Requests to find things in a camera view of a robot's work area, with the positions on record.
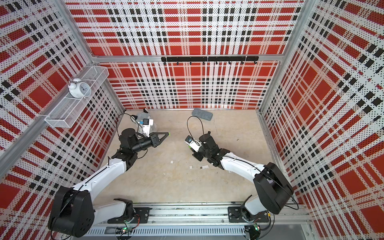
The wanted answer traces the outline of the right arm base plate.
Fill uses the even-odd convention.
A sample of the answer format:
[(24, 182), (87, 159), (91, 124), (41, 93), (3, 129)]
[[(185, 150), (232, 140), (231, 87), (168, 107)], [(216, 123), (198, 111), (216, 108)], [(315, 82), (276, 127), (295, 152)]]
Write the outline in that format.
[(251, 214), (245, 207), (228, 207), (230, 223), (268, 223), (269, 215), (266, 211), (256, 215)]

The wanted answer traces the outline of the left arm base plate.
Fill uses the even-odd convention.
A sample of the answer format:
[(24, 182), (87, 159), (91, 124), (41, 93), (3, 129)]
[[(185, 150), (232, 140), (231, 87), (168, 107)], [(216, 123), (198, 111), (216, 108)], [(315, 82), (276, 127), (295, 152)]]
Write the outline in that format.
[(151, 208), (133, 208), (128, 214), (107, 221), (108, 224), (146, 224), (149, 219)]

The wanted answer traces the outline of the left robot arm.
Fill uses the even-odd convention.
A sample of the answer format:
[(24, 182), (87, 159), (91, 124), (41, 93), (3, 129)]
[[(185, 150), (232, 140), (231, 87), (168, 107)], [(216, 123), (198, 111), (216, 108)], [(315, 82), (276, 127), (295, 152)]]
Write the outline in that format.
[(48, 229), (52, 233), (80, 238), (95, 224), (111, 219), (134, 219), (136, 211), (131, 200), (115, 198), (113, 203), (98, 207), (93, 201), (133, 166), (139, 152), (158, 147), (169, 135), (168, 132), (153, 132), (144, 136), (132, 128), (123, 130), (119, 136), (120, 148), (105, 166), (71, 188), (59, 188), (54, 197)]

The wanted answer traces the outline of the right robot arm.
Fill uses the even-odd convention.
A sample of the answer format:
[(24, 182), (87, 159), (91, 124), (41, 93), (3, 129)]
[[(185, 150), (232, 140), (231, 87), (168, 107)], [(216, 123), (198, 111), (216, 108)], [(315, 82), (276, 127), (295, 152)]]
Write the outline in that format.
[(261, 217), (260, 214), (278, 215), (293, 198), (294, 190), (276, 164), (256, 164), (219, 148), (210, 132), (198, 140), (187, 136), (185, 143), (198, 161), (206, 158), (214, 167), (233, 172), (254, 183), (257, 195), (249, 196), (235, 213), (231, 213), (231, 220), (254, 222)]

